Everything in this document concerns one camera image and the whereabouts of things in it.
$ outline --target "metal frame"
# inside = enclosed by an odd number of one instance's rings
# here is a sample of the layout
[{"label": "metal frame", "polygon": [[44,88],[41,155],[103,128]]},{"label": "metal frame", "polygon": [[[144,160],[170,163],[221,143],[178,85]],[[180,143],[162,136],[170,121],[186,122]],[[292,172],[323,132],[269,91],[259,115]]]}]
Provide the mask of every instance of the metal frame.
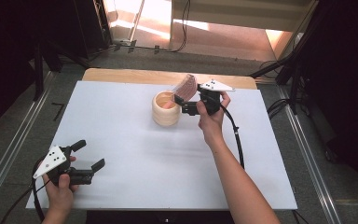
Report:
[{"label": "metal frame", "polygon": [[48,72],[44,83],[45,83],[45,91],[39,97],[39,100],[34,101],[30,109],[28,110],[27,114],[25,115],[24,120],[21,123],[20,128],[17,130],[16,134],[14,135],[13,139],[11,140],[10,145],[7,147],[5,154],[3,155],[2,159],[0,160],[0,187],[2,186],[7,173],[10,170],[11,165],[13,164],[14,160],[16,159],[19,151],[21,150],[21,146],[24,143],[28,133],[30,132],[31,128],[34,125],[34,121],[36,120],[43,104],[48,97],[48,93],[50,92],[51,83],[56,77],[56,74],[53,72]]},{"label": "metal frame", "polygon": [[[288,93],[282,86],[278,86],[278,91],[282,99],[289,98]],[[342,222],[339,218],[333,198],[330,195],[330,191],[324,182],[322,173],[319,170],[316,160],[313,157],[312,150],[308,144],[307,137],[303,132],[300,121],[298,120],[298,116],[293,113],[289,105],[287,105],[285,109],[287,117],[289,118],[290,124],[292,125],[293,131],[295,133],[296,140],[300,147],[301,154],[304,157],[304,162],[306,163],[308,171],[310,172],[310,178],[315,187],[316,193],[318,194],[319,201],[324,210],[326,219],[330,224],[340,224]]]}]

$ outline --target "forearm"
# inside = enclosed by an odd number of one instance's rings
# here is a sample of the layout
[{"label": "forearm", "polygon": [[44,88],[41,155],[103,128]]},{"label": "forearm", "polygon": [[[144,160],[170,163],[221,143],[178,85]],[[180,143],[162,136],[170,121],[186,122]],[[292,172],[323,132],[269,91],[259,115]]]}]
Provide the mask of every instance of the forearm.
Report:
[{"label": "forearm", "polygon": [[56,211],[49,208],[45,215],[45,220],[43,220],[42,224],[63,224],[65,223],[68,215],[68,212]]},{"label": "forearm", "polygon": [[235,223],[279,223],[264,196],[224,140],[213,143],[211,150]]}]

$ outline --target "wooden floor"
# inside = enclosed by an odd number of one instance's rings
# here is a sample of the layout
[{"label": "wooden floor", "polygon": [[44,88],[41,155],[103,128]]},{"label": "wooden floor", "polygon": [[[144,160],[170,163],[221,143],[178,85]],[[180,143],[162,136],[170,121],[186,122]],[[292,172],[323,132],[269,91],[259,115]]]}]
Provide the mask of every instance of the wooden floor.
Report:
[{"label": "wooden floor", "polygon": [[[145,1],[137,28],[130,35],[134,17],[139,13],[141,0],[116,1],[108,3],[110,21],[114,27],[111,33],[115,41],[136,40],[136,46],[168,49],[171,29],[171,0]],[[185,53],[213,55],[260,62],[276,60],[266,31],[248,27],[188,21],[186,24]],[[175,20],[172,31],[172,49],[178,49],[184,42],[184,24]]]}]

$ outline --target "hand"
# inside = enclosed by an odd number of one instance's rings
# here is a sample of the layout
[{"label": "hand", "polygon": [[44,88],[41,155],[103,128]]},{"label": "hand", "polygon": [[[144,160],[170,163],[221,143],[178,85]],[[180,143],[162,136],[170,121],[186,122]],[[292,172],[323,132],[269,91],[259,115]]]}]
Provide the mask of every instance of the hand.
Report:
[{"label": "hand", "polygon": [[71,212],[74,203],[74,193],[78,185],[70,186],[70,176],[60,175],[59,185],[55,186],[51,181],[48,182],[48,175],[43,175],[46,184],[49,207],[43,223],[63,223]]},{"label": "hand", "polygon": [[[223,98],[221,105],[224,107],[228,107],[228,104],[231,101],[228,94],[225,91],[220,92],[220,94]],[[203,131],[206,144],[208,144],[209,147],[212,147],[218,141],[224,141],[222,134],[222,124],[224,116],[223,109],[220,108],[219,111],[209,116],[205,104],[202,101],[198,101],[197,110],[200,113],[199,127]]]}]

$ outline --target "white board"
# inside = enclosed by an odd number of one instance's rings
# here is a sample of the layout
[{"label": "white board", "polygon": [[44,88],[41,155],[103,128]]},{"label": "white board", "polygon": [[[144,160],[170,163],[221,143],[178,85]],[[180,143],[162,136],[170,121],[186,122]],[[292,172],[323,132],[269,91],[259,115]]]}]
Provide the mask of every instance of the white board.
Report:
[{"label": "white board", "polygon": [[[85,139],[73,153],[76,169],[106,165],[76,192],[74,208],[112,210],[227,210],[211,150],[198,127],[199,116],[182,114],[160,127],[152,119],[152,99],[174,86],[79,81],[52,146]],[[297,209],[282,156],[258,90],[228,93],[227,108],[239,128],[246,172],[273,209]],[[231,122],[225,117],[227,145],[238,159]],[[39,178],[37,186],[42,186]],[[44,190],[38,197],[48,207]],[[33,195],[26,205],[34,208]]]}]

